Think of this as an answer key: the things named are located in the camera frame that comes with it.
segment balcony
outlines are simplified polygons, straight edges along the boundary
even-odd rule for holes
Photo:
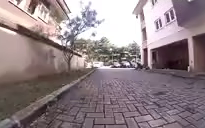
[[[205,0],[172,0],[179,26],[184,27],[190,21],[205,14]]]

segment window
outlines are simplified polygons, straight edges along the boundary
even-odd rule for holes
[[[157,3],[157,0],[152,0],[153,6]]]
[[[22,2],[22,0],[10,0],[10,1],[15,5],[19,5]]]
[[[175,12],[174,12],[173,8],[171,8],[169,11],[167,11],[165,13],[165,19],[166,19],[167,24],[176,19]]]
[[[49,20],[49,10],[44,4],[41,4],[39,7],[39,18],[44,20],[45,22],[48,23]]]
[[[156,26],[156,30],[159,30],[160,28],[162,28],[163,25],[162,25],[162,21],[160,18],[155,21],[155,26]]]
[[[37,0],[31,0],[29,8],[28,8],[28,12],[30,14],[34,14],[34,12],[35,12],[35,10],[37,8],[37,5],[38,5],[38,1]]]

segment roof eave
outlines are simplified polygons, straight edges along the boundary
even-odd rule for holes
[[[132,13],[135,15],[140,14],[140,12],[142,11],[146,2],[147,2],[147,0],[139,0],[138,4],[136,5],[136,7],[134,8],[134,11]]]

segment parked car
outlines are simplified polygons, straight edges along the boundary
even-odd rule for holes
[[[113,65],[111,66],[111,68],[120,68],[121,64],[118,62],[114,62]]]
[[[131,67],[130,62],[128,62],[128,61],[122,61],[121,63],[124,65],[125,68],[130,68]]]
[[[94,68],[99,68],[103,66],[103,62],[93,62],[93,67]]]
[[[131,62],[132,67],[131,68],[136,68],[137,67],[137,63],[136,62]]]

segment gutter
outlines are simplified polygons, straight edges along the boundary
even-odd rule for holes
[[[67,5],[66,2],[65,2],[65,0],[63,0],[63,1],[64,1],[64,3],[65,3],[66,7],[68,8],[68,11],[71,12],[70,9],[69,9],[69,7],[68,7],[68,5]],[[62,6],[61,2],[60,2],[59,0],[56,0],[56,2],[59,4],[59,6],[60,6],[60,7],[62,8],[62,10],[65,12],[66,16],[68,17],[68,20],[70,20],[68,14],[67,14],[65,8]]]

